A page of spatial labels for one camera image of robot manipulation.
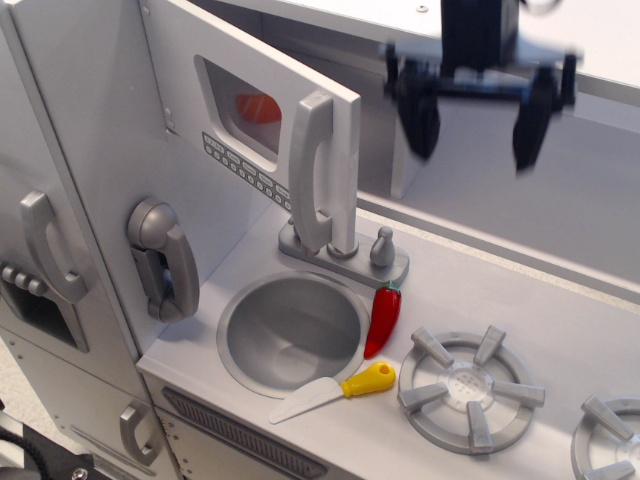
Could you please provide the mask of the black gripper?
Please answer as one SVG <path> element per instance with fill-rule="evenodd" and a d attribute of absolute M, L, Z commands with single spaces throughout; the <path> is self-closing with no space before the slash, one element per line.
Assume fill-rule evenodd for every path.
<path fill-rule="evenodd" d="M 507 61 L 481 68 L 447 66 L 441 42 L 398 41 L 380 46 L 386 62 L 384 93 L 396 100 L 411 151 L 428 160 L 440 134 L 438 96 L 486 100 L 520 100 L 513 127 L 516 171 L 536 164 L 551 117 L 560 100 L 577 93 L 577 67 L 583 53 L 518 39 Z"/>

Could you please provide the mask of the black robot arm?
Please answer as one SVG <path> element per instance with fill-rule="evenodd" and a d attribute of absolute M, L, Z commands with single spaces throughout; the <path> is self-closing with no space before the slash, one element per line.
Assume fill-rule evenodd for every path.
<path fill-rule="evenodd" d="M 537 46 L 519 34 L 527 1 L 443 1 L 439 47 L 389 42 L 384 91 L 397 107 L 410 150 L 428 160 L 440 134 L 441 97 L 519 104 L 512 149 L 516 170 L 535 166 L 553 115 L 577 95 L 576 52 Z"/>

